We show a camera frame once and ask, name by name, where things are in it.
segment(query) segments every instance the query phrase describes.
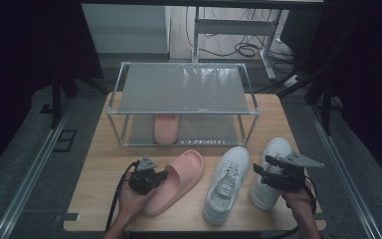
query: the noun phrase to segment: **metal rail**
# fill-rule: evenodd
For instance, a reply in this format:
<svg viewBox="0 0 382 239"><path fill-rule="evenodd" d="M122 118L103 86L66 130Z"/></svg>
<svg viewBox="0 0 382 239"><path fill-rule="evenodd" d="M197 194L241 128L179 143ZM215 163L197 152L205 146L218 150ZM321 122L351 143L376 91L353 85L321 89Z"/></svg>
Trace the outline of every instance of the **metal rail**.
<svg viewBox="0 0 382 239"><path fill-rule="evenodd" d="M330 158L332 159L333 165L336 168L337 175L342 181L346 193L356 213L358 214L358 217L361 221L362 226L364 227L365 232L368 235L368 238L382 238L380 230L378 229L377 224L375 222L375 219L371 214L368 205L365 203L364 199L359 193L355 183L353 182L352 177L350 176L350 173L346 168L341 155L339 154L339 151L334 145L333 139L329 135L327 135L327 133L321 126L321 119L318 112L313 108L313 106L310 105L307 105L307 109L312 117L312 120L316 126L318 133L321 136L321 139L326 145L327 151L330 155Z"/></svg>
<svg viewBox="0 0 382 239"><path fill-rule="evenodd" d="M30 169L27 171L23 181L21 182L17 192L12 198L8 208L6 209L4 215L0 221L0 238L9 238L12 230L17 223L24 206L26 205L30 194L32 193L37 180L39 179L46 162L48 161L49 155L58 140L59 134L64 127L69 112L74 104L74 99L67 99L67 107L63 113L58 124L51 130L45 143L40 149L36 159L33 161Z"/></svg>

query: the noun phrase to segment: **glass shelf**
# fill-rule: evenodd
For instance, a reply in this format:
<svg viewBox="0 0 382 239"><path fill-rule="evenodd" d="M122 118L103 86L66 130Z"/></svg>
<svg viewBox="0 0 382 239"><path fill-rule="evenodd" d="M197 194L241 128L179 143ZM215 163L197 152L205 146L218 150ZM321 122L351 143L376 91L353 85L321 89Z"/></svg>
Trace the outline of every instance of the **glass shelf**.
<svg viewBox="0 0 382 239"><path fill-rule="evenodd" d="M261 114L245 65L206 63L122 63L106 113L122 146L159 145L154 121L163 114L179 115L169 145L245 145Z"/></svg>

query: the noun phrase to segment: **gray floor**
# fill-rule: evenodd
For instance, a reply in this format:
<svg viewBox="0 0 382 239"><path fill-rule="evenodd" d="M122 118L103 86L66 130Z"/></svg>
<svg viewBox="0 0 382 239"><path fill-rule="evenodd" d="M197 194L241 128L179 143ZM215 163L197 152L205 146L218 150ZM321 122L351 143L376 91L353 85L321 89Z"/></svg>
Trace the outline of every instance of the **gray floor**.
<svg viewBox="0 0 382 239"><path fill-rule="evenodd" d="M134 61L168 61L167 59L132 59ZM262 89L272 83L267 80L262 65L257 60L236 60L246 62L255 89ZM118 60L102 59L104 80L98 82L111 89L117 76ZM284 65L281 70L289 71ZM278 76L286 73L277 72ZM99 238L102 232L67 232L63 228L63 217L67 212L77 184L84 160L86 159L98 117L106 95L78 81L81 89L74 99L64 129L77 131L74 144L69 152L51 152L37 184L29 196L22 213L10 233L10 238ZM310 108L303 101L307 88L300 89L282 99L287 120L296 140L299 151L311 158L324 162L326 168L308 169L314 180L318 199L327 221L322 231L325 238L372 238L365 230L365 211L359 210L351 193L346 190L347 182L340 176L339 165L330 153L329 142L324 140L317 128L315 113L317 107ZM40 114L43 104L51 103L51 89L44 88L35 93L33 106L23 125L0 158L0 220L17 192L24 175L41 150L49 133L51 115ZM365 203L372 222L376 223L382 238L382 169L360 140L353 134L341 117L340 111L333 111L330 117L331 137L345 168L349 172L355 189ZM57 143L55 148L66 147ZM273 235L264 232L263 236ZM260 238L259 232L226 234L140 234L131 238Z"/></svg>

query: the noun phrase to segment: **wall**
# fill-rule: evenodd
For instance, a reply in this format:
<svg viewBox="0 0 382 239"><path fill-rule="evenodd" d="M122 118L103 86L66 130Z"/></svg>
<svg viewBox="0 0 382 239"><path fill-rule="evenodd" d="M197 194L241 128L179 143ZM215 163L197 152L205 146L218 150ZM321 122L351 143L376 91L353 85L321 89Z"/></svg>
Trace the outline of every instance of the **wall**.
<svg viewBox="0 0 382 239"><path fill-rule="evenodd" d="M169 7L82 6L99 54L169 52Z"/></svg>

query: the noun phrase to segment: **shoelace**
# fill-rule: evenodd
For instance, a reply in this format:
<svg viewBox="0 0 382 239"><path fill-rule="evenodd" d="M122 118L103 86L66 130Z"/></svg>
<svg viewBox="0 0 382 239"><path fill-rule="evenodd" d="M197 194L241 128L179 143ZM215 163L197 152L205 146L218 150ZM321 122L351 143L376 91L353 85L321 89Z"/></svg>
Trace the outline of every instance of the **shoelace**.
<svg viewBox="0 0 382 239"><path fill-rule="evenodd" d="M225 176L220 180L216 191L220 194L231 197L232 192L235 189L235 178L238 175L240 164L230 162L229 167L226 169Z"/></svg>
<svg viewBox="0 0 382 239"><path fill-rule="evenodd" d="M285 156L286 156L279 151L275 151L274 155L275 155L274 158L285 158ZM267 172L272 172L272 173L281 173L281 169L277 166L271 166L270 165L268 168L265 168L265 170Z"/></svg>

